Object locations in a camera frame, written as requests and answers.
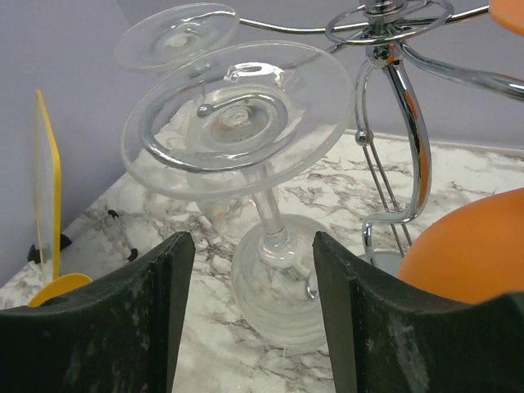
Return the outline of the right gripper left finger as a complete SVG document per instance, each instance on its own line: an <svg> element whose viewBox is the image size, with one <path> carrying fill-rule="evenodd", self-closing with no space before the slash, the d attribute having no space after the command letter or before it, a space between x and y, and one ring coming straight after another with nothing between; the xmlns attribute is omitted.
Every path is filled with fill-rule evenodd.
<svg viewBox="0 0 524 393"><path fill-rule="evenodd" d="M2 391L171 391L194 257L175 233L86 286L3 310Z"/></svg>

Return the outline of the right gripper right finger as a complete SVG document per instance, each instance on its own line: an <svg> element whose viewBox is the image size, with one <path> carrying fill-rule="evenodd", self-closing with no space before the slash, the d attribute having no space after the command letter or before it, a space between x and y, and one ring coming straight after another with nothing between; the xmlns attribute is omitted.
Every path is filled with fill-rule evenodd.
<svg viewBox="0 0 524 393"><path fill-rule="evenodd" d="M327 233L313 251L336 391L522 391L522 293L468 305L402 282Z"/></svg>

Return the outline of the yellow plastic wine glass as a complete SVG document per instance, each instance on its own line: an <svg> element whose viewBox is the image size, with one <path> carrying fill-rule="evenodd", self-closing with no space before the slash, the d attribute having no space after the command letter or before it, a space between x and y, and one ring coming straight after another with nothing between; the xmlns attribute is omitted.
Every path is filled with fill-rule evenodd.
<svg viewBox="0 0 524 393"><path fill-rule="evenodd" d="M28 303L28 306L38 307L47 300L88 285L91 281L92 279L89 276L82 273L68 273L60 276L39 291Z"/></svg>

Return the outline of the orange plastic wine glass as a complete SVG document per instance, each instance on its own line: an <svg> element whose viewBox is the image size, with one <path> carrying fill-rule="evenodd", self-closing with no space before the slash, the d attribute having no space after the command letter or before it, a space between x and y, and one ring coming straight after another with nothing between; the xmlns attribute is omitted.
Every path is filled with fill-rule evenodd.
<svg viewBox="0 0 524 393"><path fill-rule="evenodd" d="M523 291L523 190L489 196L436 221L403 258L401 281L476 304Z"/></svg>

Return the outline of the clear wine glass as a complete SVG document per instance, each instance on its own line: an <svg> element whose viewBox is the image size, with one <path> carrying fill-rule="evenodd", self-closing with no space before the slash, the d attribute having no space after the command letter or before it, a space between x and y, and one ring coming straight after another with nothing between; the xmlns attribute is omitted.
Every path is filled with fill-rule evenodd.
<svg viewBox="0 0 524 393"><path fill-rule="evenodd" d="M254 41L170 71L132 109L121 156L128 173L177 200L249 197L259 222L233 254L233 297L273 345L311 351L326 338L312 243L323 229L282 214L275 188L322 159L350 121L353 82L329 52Z"/></svg>

